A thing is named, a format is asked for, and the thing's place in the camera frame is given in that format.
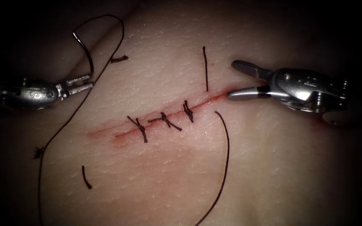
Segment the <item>skin texture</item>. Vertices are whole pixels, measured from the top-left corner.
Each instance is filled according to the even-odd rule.
[[[46,150],[45,225],[194,225],[213,203],[224,173],[227,146],[215,110],[228,127],[230,162],[223,193],[202,225],[347,225],[358,220],[362,190],[355,175],[362,173],[362,129],[331,127],[273,99],[230,102],[224,97],[232,89],[262,85],[232,69],[235,59],[271,70],[346,73],[353,56],[339,33],[331,33],[312,11],[280,10],[273,4],[102,3],[88,16],[61,25],[68,37],[57,40],[56,48],[68,49],[40,47],[37,54],[46,61],[26,67],[23,60],[13,60],[15,68],[50,82],[87,73],[70,29],[106,13],[99,10],[104,7],[124,18],[125,38],[116,57],[129,60],[107,67]],[[120,27],[113,25],[108,20],[104,28],[90,26],[82,33],[96,74],[120,39]],[[12,49],[20,46],[26,47],[21,59],[35,61],[30,44]],[[63,60],[57,60],[62,53]],[[39,161],[32,151],[46,143],[84,96],[42,111],[0,114],[0,208],[12,222],[38,223]],[[184,100],[194,123],[183,112]],[[148,123],[160,112],[182,131],[163,121]],[[146,127],[147,143],[127,116]]]

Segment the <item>surgical suture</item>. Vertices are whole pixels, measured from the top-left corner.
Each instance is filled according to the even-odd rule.
[[[155,119],[151,119],[151,120],[148,120],[147,122],[151,123],[151,122],[154,122],[154,121],[158,121],[158,120],[162,120],[164,121],[168,127],[170,128],[171,126],[173,126],[174,128],[178,129],[180,132],[181,132],[181,128],[179,128],[178,126],[172,124],[168,119],[167,119],[167,116],[163,113],[163,112],[160,112],[161,113],[161,118],[155,118]]]
[[[127,55],[123,55],[122,57],[119,57],[119,58],[111,58],[110,59],[110,63],[118,63],[118,62],[121,62],[121,61],[124,61],[124,60],[127,60],[129,59],[129,57]]]
[[[145,140],[144,143],[147,143],[145,128],[139,123],[138,118],[136,118],[136,122],[134,120],[132,120],[131,117],[129,117],[129,116],[127,116],[127,118],[139,128],[139,130],[142,132],[143,139]]]
[[[191,122],[194,122],[194,116],[192,115],[192,111],[188,108],[188,102],[186,100],[184,100],[184,104],[182,106],[184,107],[185,114],[188,115]]]

